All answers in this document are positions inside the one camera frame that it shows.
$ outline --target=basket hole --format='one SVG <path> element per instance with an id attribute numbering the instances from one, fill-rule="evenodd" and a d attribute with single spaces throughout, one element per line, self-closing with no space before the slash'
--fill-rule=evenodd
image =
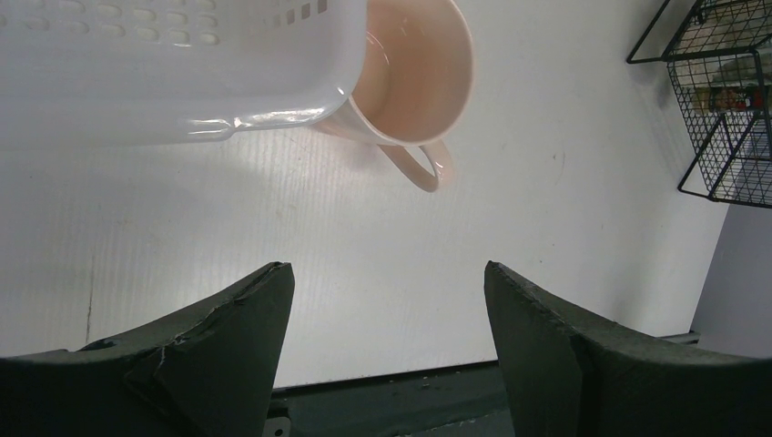
<path id="1" fill-rule="evenodd" d="M 201 36 L 199 36 L 198 39 L 200 39 L 201 42 L 206 44 L 207 46 L 216 46 L 217 44 L 219 44 L 219 38 L 215 34 L 210 34 L 210 33 L 201 34 Z"/>
<path id="2" fill-rule="evenodd" d="M 134 10 L 134 16 L 141 21 L 155 21 L 156 13 L 150 9 L 137 8 Z"/>
<path id="3" fill-rule="evenodd" d="M 177 12 L 169 12 L 167 14 L 167 20 L 172 25 L 186 25 L 188 23 L 188 16 Z"/>
<path id="4" fill-rule="evenodd" d="M 105 35 L 113 36 L 115 38 L 119 38 L 126 34 L 126 30 L 120 25 L 101 25 L 99 30 L 101 30 Z"/>
<path id="5" fill-rule="evenodd" d="M 24 24 L 30 30 L 48 30 L 48 27 L 51 26 L 48 20 L 42 16 L 29 16 L 25 18 Z"/>
<path id="6" fill-rule="evenodd" d="M 145 41 L 158 41 L 158 31 L 150 27 L 138 27 L 137 35 Z"/>
<path id="7" fill-rule="evenodd" d="M 84 35 L 88 33 L 88 25 L 80 21 L 66 22 L 64 23 L 64 27 L 67 32 L 72 32 L 74 34 Z"/>
<path id="8" fill-rule="evenodd" d="M 113 5 L 97 5 L 96 11 L 100 15 L 106 16 L 108 18 L 118 18 L 122 14 L 122 11 L 120 10 L 120 8 L 118 6 L 113 6 Z"/>
<path id="9" fill-rule="evenodd" d="M 172 44 L 186 45 L 190 43 L 190 35 L 188 35 L 188 32 L 172 29 L 169 30 L 169 40 L 171 40 Z"/>
<path id="10" fill-rule="evenodd" d="M 75 0 L 59 0 L 59 9 L 72 14 L 83 14 L 86 7 Z"/>
<path id="11" fill-rule="evenodd" d="M 202 15 L 198 18 L 198 23 L 202 27 L 217 27 L 217 18 L 210 15 Z"/>
<path id="12" fill-rule="evenodd" d="M 198 7 L 207 11 L 213 11 L 215 10 L 215 7 L 217 7 L 214 0 L 197 0 L 196 3 L 198 4 Z"/>

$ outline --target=white surface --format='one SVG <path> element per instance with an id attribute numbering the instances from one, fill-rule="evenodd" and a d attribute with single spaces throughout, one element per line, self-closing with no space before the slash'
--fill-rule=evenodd
<path id="1" fill-rule="evenodd" d="M 273 260 L 297 276 L 277 386 L 494 359 L 489 259 L 686 332 L 726 207 L 676 192 L 693 152 L 665 67 L 624 63 L 659 1 L 459 3 L 478 83 L 434 195 L 307 128 L 0 154 L 0 352 L 78 348 Z"/>
<path id="2" fill-rule="evenodd" d="M 332 113 L 366 0 L 4 0 L 0 149 L 215 141 Z"/>

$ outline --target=white plastic basket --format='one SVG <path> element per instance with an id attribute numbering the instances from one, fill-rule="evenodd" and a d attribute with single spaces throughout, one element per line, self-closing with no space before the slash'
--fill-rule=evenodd
<path id="1" fill-rule="evenodd" d="M 213 141 L 321 119 L 366 0 L 0 0 L 0 148 Z"/>

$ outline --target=black wire basket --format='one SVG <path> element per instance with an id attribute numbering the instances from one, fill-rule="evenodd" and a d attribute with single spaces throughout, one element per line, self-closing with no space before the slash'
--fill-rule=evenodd
<path id="1" fill-rule="evenodd" d="M 772 208 L 772 0 L 698 0 L 663 54 L 695 159 L 682 192 L 713 201 Z M 684 189 L 699 166 L 706 194 Z"/>

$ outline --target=item in wire basket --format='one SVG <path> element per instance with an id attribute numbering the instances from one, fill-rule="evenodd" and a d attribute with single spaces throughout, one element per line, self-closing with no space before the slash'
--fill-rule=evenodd
<path id="1" fill-rule="evenodd" d="M 702 21 L 694 22 L 681 36 L 675 53 L 712 52 L 738 46 L 753 46 L 764 36 L 772 34 L 769 16 L 769 0 L 720 2 L 703 7 Z M 755 79 L 756 66 L 753 57 L 725 56 L 680 60 L 675 62 L 678 83 L 681 86 L 727 85 Z M 772 67 L 772 58 L 762 56 L 762 70 Z"/>
<path id="2" fill-rule="evenodd" d="M 695 112 L 707 114 L 710 112 L 751 112 L 764 108 L 764 98 L 769 94 L 770 86 L 721 86 L 697 88 L 692 95 L 692 107 Z"/>

